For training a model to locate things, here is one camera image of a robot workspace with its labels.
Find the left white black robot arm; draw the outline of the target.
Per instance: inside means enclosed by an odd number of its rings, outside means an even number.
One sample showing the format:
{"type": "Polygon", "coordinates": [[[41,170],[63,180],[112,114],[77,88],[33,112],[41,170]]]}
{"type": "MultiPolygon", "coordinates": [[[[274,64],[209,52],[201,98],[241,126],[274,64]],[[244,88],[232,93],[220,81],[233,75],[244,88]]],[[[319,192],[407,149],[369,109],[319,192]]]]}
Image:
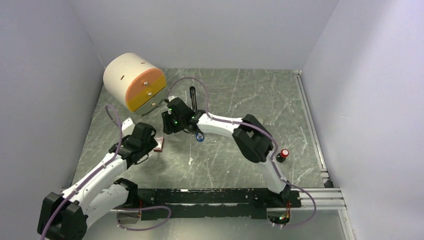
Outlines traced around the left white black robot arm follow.
{"type": "Polygon", "coordinates": [[[43,200],[37,225],[41,239],[81,240],[88,228],[116,207],[140,207],[138,185],[118,176],[158,145],[147,123],[123,123],[121,139],[87,175],[61,193],[43,200]]]}

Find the blue black stapler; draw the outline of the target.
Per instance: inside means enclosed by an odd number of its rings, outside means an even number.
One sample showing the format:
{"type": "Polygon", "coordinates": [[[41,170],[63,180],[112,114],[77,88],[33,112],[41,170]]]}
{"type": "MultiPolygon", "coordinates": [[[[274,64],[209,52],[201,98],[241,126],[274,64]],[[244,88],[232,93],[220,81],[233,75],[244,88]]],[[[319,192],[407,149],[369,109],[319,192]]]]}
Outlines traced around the blue black stapler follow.
{"type": "MultiPolygon", "coordinates": [[[[194,112],[198,110],[197,99],[196,99],[196,88],[194,86],[189,87],[189,95],[191,100],[191,106],[194,112]]],[[[195,138],[198,142],[204,141],[204,135],[201,132],[195,133],[195,138]]]]}

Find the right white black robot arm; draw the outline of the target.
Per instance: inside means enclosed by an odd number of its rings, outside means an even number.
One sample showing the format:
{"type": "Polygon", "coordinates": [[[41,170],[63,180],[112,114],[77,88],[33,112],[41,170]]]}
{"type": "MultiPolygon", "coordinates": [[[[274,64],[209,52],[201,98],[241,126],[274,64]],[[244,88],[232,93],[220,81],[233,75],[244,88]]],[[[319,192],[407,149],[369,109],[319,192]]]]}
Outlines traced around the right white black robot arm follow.
{"type": "Polygon", "coordinates": [[[167,111],[162,116],[165,134],[188,131],[196,134],[213,134],[233,139],[241,154],[258,164],[270,193],[270,202],[282,207],[289,200],[291,185],[275,160],[276,150],[271,134],[251,114],[243,118],[230,118],[193,110],[183,100],[171,96],[165,99],[167,111]]]}

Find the red staples box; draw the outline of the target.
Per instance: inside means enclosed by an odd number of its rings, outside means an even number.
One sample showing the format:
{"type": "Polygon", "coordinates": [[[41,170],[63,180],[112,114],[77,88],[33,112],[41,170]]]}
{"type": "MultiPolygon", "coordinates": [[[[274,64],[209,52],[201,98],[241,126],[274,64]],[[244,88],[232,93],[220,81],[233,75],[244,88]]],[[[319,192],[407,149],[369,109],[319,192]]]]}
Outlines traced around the red staples box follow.
{"type": "Polygon", "coordinates": [[[156,153],[161,153],[163,151],[163,148],[164,148],[164,137],[158,136],[158,137],[155,137],[154,139],[157,142],[157,145],[153,149],[153,151],[156,152],[156,153]]]}

